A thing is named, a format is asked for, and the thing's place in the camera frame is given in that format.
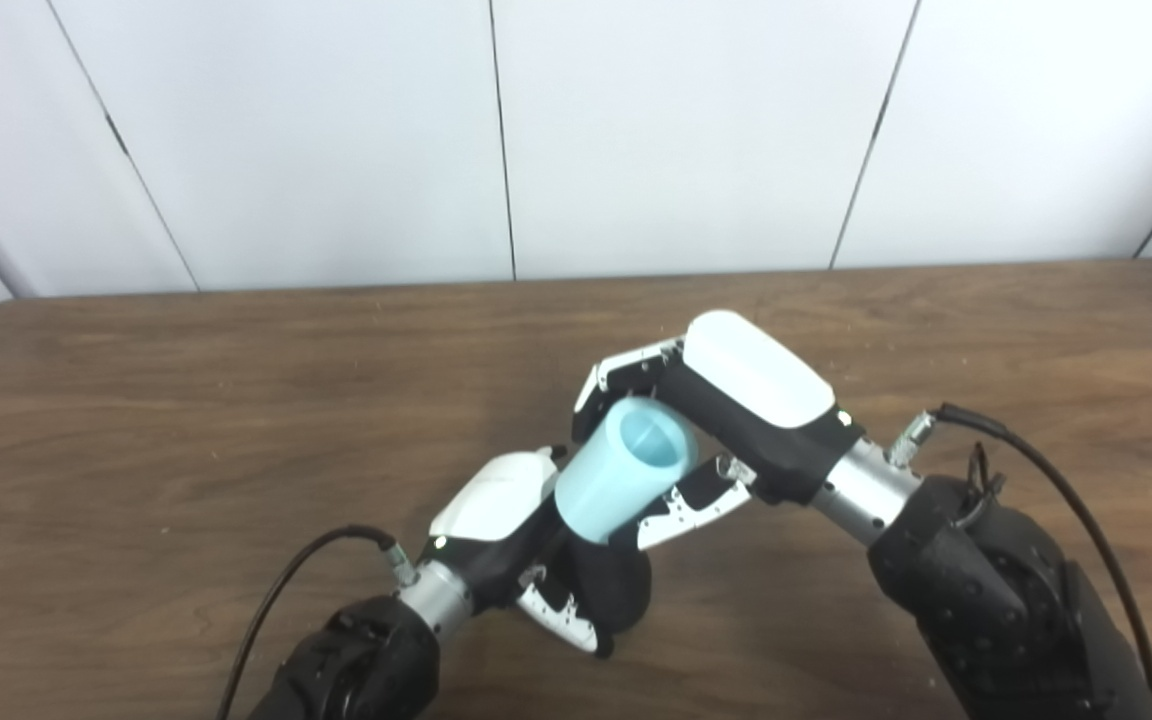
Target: cup opening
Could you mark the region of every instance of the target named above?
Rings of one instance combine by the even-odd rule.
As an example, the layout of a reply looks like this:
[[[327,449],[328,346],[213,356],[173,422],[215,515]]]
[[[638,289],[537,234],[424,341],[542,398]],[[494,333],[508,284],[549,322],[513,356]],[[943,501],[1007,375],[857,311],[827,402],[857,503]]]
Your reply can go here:
[[[621,419],[621,442],[638,461],[669,468],[682,460],[682,450],[669,442],[664,423],[668,418],[650,410],[634,410]]]

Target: wood grain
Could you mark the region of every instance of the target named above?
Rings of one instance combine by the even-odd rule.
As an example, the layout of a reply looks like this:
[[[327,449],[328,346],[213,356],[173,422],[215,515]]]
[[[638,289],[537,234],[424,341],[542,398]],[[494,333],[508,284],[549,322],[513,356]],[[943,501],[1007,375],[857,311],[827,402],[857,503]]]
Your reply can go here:
[[[415,546],[486,458],[566,439],[593,361],[711,306],[799,353],[879,442],[941,400],[1007,420],[1082,488],[1152,630],[1152,262],[21,301],[0,305],[0,719],[211,717],[302,543],[366,521]],[[920,469],[961,471],[970,441],[947,430]],[[995,462],[1108,593],[1055,492]],[[812,511],[751,505],[653,562],[611,661],[495,612],[445,653],[429,717],[961,717]],[[302,573],[240,714],[306,629],[389,586],[364,546]]]

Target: robotic hand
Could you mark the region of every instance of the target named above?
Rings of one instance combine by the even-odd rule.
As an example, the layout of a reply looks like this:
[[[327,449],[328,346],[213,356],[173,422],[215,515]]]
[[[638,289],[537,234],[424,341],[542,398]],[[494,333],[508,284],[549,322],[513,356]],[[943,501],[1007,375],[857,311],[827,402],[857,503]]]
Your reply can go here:
[[[303,639],[251,719],[416,717],[438,692],[440,649],[493,607],[516,604],[574,646],[606,657],[611,636],[635,624],[650,600],[646,556],[608,546],[608,532],[695,465],[696,441],[667,407],[631,397],[605,414],[562,473],[554,464],[561,455],[561,447],[544,447],[490,461],[435,515],[415,568],[379,530],[339,530],[338,537],[376,539],[397,588],[335,612]],[[270,604],[324,538],[293,560],[257,611],[218,719],[228,715]]]
[[[721,310],[700,314],[684,336],[594,365],[573,439],[584,442],[621,397],[641,395],[728,452],[695,468],[613,544],[652,546],[750,497],[812,506],[867,548],[879,588],[914,615],[973,720],[1152,720],[1152,651],[1108,543],[1068,482],[1010,430],[943,406],[884,450],[803,359]],[[1003,439],[1058,485],[1106,556],[1146,676],[1078,564],[1028,515],[998,505],[1002,477],[991,477],[979,446],[968,479],[910,470],[941,420]]]

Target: metal fitting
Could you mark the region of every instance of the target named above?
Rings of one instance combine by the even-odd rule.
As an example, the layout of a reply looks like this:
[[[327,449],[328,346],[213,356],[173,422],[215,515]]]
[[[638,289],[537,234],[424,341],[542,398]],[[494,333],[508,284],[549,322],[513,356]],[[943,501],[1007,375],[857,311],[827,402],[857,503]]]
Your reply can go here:
[[[893,442],[892,447],[884,453],[887,464],[892,468],[909,468],[910,461],[914,460],[915,455],[918,455],[919,448],[927,441],[927,438],[932,437],[932,430],[935,427],[937,418],[933,418],[932,414],[925,414],[925,411],[918,414],[905,432],[902,432],[900,438],[896,438],[896,442]]]
[[[385,562],[388,562],[399,588],[409,588],[416,582],[416,569],[412,568],[412,561],[407,559],[401,544],[394,543],[385,551]]]

